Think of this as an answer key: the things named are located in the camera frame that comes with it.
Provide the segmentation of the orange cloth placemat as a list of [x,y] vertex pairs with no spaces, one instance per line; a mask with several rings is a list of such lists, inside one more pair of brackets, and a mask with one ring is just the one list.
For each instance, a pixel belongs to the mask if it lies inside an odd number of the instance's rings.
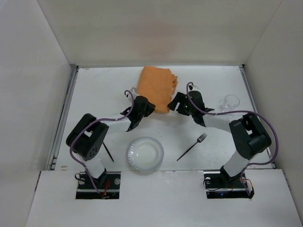
[[141,72],[138,93],[155,105],[155,112],[169,113],[168,104],[172,101],[178,85],[178,77],[170,69],[145,66]]

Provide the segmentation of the clear plastic cup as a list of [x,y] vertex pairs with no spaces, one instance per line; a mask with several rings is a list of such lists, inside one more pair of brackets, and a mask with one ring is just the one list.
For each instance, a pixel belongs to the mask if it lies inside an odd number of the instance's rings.
[[240,100],[236,95],[229,94],[224,98],[223,104],[221,105],[222,112],[233,111],[240,105]]

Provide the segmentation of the black fork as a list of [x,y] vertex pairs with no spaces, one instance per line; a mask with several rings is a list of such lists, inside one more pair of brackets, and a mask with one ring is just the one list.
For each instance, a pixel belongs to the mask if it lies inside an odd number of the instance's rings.
[[196,142],[190,147],[188,148],[178,159],[177,161],[179,161],[185,154],[187,154],[196,144],[198,143],[202,143],[207,137],[206,133],[203,133],[201,136],[199,136],[196,140]]

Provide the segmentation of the white round plate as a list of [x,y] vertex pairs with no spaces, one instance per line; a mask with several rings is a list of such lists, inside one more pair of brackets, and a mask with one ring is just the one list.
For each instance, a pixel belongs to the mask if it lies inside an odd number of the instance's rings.
[[127,159],[136,171],[152,172],[161,166],[164,149],[162,144],[152,137],[139,137],[131,142]]

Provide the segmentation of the black knife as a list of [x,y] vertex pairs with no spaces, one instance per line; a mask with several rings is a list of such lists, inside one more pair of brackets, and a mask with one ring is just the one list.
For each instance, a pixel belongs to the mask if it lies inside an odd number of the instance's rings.
[[112,160],[112,162],[114,162],[114,159],[113,159],[113,157],[112,157],[112,155],[111,155],[111,153],[110,153],[109,149],[107,148],[107,146],[105,145],[105,143],[104,143],[104,142],[103,142],[103,146],[104,146],[104,148],[105,148],[105,150],[106,150],[107,154],[109,155],[110,159]]

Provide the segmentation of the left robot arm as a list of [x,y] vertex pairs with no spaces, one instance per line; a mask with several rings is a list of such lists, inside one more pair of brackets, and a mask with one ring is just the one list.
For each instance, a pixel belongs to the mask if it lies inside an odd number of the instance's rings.
[[155,109],[156,105],[150,103],[147,98],[137,96],[132,100],[130,107],[115,116],[98,119],[89,113],[83,115],[70,132],[66,139],[70,156],[82,165],[95,190],[103,185],[107,176],[107,170],[101,160],[95,158],[106,135],[132,131]]

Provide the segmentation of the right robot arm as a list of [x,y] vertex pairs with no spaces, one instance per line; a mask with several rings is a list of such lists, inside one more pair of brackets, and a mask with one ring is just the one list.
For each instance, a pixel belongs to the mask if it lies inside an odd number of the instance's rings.
[[168,108],[179,114],[191,116],[198,125],[223,130],[232,135],[235,152],[220,168],[219,179],[222,184],[239,178],[250,161],[272,144],[256,112],[215,113],[213,108],[205,106],[202,95],[197,90],[189,91],[187,94],[178,92],[168,104]]

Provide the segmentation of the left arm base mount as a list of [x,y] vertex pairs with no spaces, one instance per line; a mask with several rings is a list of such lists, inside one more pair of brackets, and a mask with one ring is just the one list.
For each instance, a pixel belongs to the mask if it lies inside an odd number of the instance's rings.
[[98,192],[93,187],[86,172],[75,174],[78,181],[76,199],[78,200],[117,200],[120,195],[121,172],[107,172],[104,180],[95,183]]

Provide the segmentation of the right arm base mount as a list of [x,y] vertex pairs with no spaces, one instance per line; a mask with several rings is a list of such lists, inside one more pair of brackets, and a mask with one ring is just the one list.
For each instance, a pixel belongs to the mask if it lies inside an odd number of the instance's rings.
[[219,171],[204,172],[203,187],[208,199],[252,199],[254,186],[245,174],[224,181]]

